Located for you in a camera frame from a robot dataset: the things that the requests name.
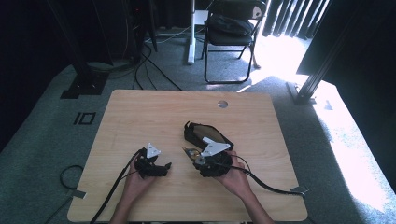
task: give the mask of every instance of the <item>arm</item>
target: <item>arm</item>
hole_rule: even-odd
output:
[[[234,151],[228,152],[233,158],[233,166],[245,168],[238,162]],[[230,169],[226,175],[215,177],[228,191],[240,198],[254,224],[272,224],[274,221],[264,210],[256,195],[250,188],[247,175],[240,170]]]
[[[142,178],[138,172],[134,173],[136,171],[134,162],[131,162],[129,171],[132,174],[126,177],[122,196],[117,203],[113,217],[110,219],[110,224],[126,223],[134,203],[156,179],[153,176]]]

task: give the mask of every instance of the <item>black stand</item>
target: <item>black stand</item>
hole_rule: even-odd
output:
[[[315,74],[309,76],[309,78],[306,80],[300,90],[299,88],[296,88],[295,83],[288,83],[289,90],[295,104],[307,104],[309,102],[312,102],[312,95],[317,89],[320,81],[326,76],[326,74],[332,67],[332,64],[336,60],[338,53],[345,45],[346,39],[349,36],[350,31],[352,30],[351,27],[353,27],[353,25],[357,23],[357,20],[359,19],[358,11],[361,10],[361,5],[362,3],[357,6],[357,9],[354,12],[352,12],[352,16],[348,20],[341,34],[336,39],[335,43],[332,45],[332,48],[330,49],[318,71]]]
[[[94,73],[87,65],[79,48],[78,42],[65,19],[64,12],[60,6],[59,0],[48,0],[48,5],[52,11],[57,24],[53,24],[55,31],[60,37],[60,41],[64,46],[65,53],[68,59],[76,69],[77,76],[73,81],[70,89],[64,91],[61,99],[77,99],[81,94],[83,95],[100,95],[103,87],[106,85],[108,74]]]

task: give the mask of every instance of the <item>black bag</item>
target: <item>black bag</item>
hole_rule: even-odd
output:
[[[234,20],[217,14],[211,16],[209,27],[230,35],[251,35],[254,29],[249,21]]]

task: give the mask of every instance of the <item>black cable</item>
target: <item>black cable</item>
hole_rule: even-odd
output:
[[[137,72],[139,71],[140,66],[142,66],[142,64],[143,64],[145,61],[146,61],[146,60],[141,61],[141,62],[139,63],[139,65],[136,67],[136,69],[134,70],[134,82],[132,83],[132,90],[134,89],[134,84],[135,84],[135,83],[139,86],[139,88],[140,88],[141,90],[143,90],[142,85],[140,85],[140,82],[139,82],[139,80],[137,79]]]
[[[113,187],[111,188],[110,192],[107,194],[107,197],[105,201],[103,202],[102,206],[99,208],[95,216],[92,218],[90,224],[95,223],[96,219],[99,218],[99,216],[102,214],[103,210],[106,208],[106,205],[108,201],[110,200],[111,196],[113,195],[114,191],[116,190],[117,186],[119,185],[120,181],[123,179],[123,175],[125,174],[126,170],[128,169],[129,165],[131,162],[136,158],[137,155],[139,155],[142,152],[142,149],[139,149],[133,156],[132,158],[128,161],[126,166],[122,169],[119,177],[117,177],[116,182],[114,183]]]
[[[229,166],[229,165],[225,165],[223,163],[218,163],[218,162],[215,162],[215,164],[219,165],[219,166],[227,167],[227,168],[233,168],[233,169],[236,169],[236,170],[240,170],[240,171],[244,172],[245,174],[249,175],[251,178],[253,178],[256,181],[256,183],[258,183],[261,187],[263,187],[265,189],[268,189],[268,190],[270,190],[272,192],[279,193],[279,194],[298,195],[298,196],[302,196],[302,197],[305,196],[305,194],[303,192],[294,192],[294,191],[285,191],[285,190],[281,190],[281,189],[274,189],[274,188],[266,185],[257,176],[255,176],[253,173],[251,173],[247,169],[244,169],[244,168],[241,168],[241,167],[237,167],[237,166],[232,166],[232,165]]]
[[[50,221],[59,213],[59,211],[61,211],[62,208],[64,208],[67,203],[69,203],[73,198],[71,196],[69,196],[64,203],[54,212],[52,213],[52,215],[47,219],[47,221],[45,222],[45,224],[50,223]]]
[[[146,70],[146,74],[147,74],[147,76],[148,76],[148,81],[149,81],[149,83],[151,83],[151,86],[154,88],[154,90],[157,90],[157,87],[154,85],[154,83],[152,82],[152,80],[151,80],[151,77],[149,76],[149,70],[148,70],[148,67],[147,67],[147,65],[145,64],[145,70]]]
[[[132,175],[132,174],[134,174],[134,173],[136,173],[136,172],[139,172],[139,171],[133,171],[133,172],[129,173],[128,175]]]
[[[119,65],[117,67],[111,67],[111,68],[100,68],[100,67],[95,67],[92,65],[89,65],[92,71],[94,72],[100,72],[100,73],[113,73],[113,72],[123,72],[123,71],[128,71],[128,70],[133,70],[134,69],[134,62],[131,60],[126,63]]]
[[[77,189],[77,186],[70,187],[64,183],[64,173],[66,173],[66,171],[68,171],[69,169],[72,169],[72,168],[79,168],[81,170],[81,172],[84,170],[84,168],[82,168],[82,166],[80,166],[80,165],[71,165],[71,166],[66,167],[64,170],[62,170],[61,175],[59,176],[59,179],[61,181],[62,186],[64,186],[67,189]]]
[[[310,216],[307,217],[307,219],[312,223],[312,224],[317,224]]]
[[[246,165],[247,165],[247,169],[251,172],[251,170],[250,170],[250,166],[248,165],[248,162],[247,161],[245,161],[245,159],[243,159],[242,157],[240,157],[240,156],[237,156],[237,155],[230,155],[230,156],[234,156],[234,157],[236,157],[236,158],[239,158],[239,159],[241,159]]]
[[[149,57],[147,57],[145,54],[142,53],[142,55],[143,55],[143,57],[146,58],[147,61],[149,61],[152,65],[154,65],[154,67],[157,68],[158,71],[160,71],[161,74],[162,74],[169,82],[171,82],[176,88],[178,88],[180,91],[182,91],[182,89],[181,89],[174,81],[172,81],[172,79],[170,79],[170,78],[163,72],[163,70],[161,70],[161,68],[159,68],[159,67],[157,66],[157,64],[155,64],[155,63],[154,63]]]
[[[68,185],[66,185],[66,184],[64,183],[64,173],[66,173],[69,169],[76,168],[76,167],[79,168],[79,169],[81,169],[81,172],[84,170],[84,168],[82,168],[82,166],[80,166],[80,165],[71,165],[71,166],[68,166],[68,167],[64,168],[64,169],[62,170],[60,176],[59,176],[59,179],[60,179],[60,181],[61,181],[62,186],[64,186],[64,187],[67,188],[67,189],[76,189],[76,188],[77,188],[77,186],[75,186],[75,187],[70,187],[70,186],[68,186]],[[58,207],[58,209],[57,209],[54,213],[52,213],[52,215],[51,215],[49,218],[47,218],[45,224],[50,223],[50,221],[51,221],[51,220],[61,211],[61,209],[63,209],[72,199],[73,199],[73,197],[72,197],[71,195],[69,195],[68,198],[64,201],[64,203],[63,203],[60,207]]]

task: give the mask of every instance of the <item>gray carpet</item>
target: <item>gray carpet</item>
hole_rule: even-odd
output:
[[[265,48],[265,41],[264,38],[258,47]],[[208,86],[204,81],[203,61],[198,60],[202,45],[197,42],[195,64],[187,65],[188,45],[184,38],[171,39],[159,44],[159,52],[152,52],[149,58],[183,91],[269,93],[298,181],[310,189],[305,203],[313,221],[395,223],[395,194],[335,87],[319,87],[315,105],[294,104],[286,82],[288,78],[300,80],[301,76],[292,72],[278,74],[276,69],[269,71],[267,68],[274,62],[267,59],[276,56],[264,56],[265,50],[262,57],[258,55],[262,69],[253,70],[248,82]],[[226,64],[211,61],[212,75],[245,74],[243,66],[247,63],[227,56],[229,58],[216,57],[228,60]],[[289,63],[298,63],[299,60],[301,58]],[[230,62],[239,64],[230,66]],[[99,63],[92,65],[107,67]],[[71,191],[60,182],[62,170],[71,165],[84,166],[111,92],[131,89],[133,85],[138,89],[134,84],[134,71],[123,71],[110,74],[102,95],[81,95],[78,99],[61,100],[62,92],[69,88],[75,75],[73,67],[68,66],[52,80],[29,118],[0,154],[0,223],[45,223],[64,202],[66,205],[49,223],[69,223],[67,210],[70,202],[67,199]],[[154,87],[177,90],[150,63],[140,66],[137,80],[146,90],[154,90]],[[86,113],[88,117],[95,113],[92,124],[84,124],[90,120],[83,120],[83,124],[75,123],[78,113]],[[76,185],[79,170],[72,170],[64,179],[67,185]]]

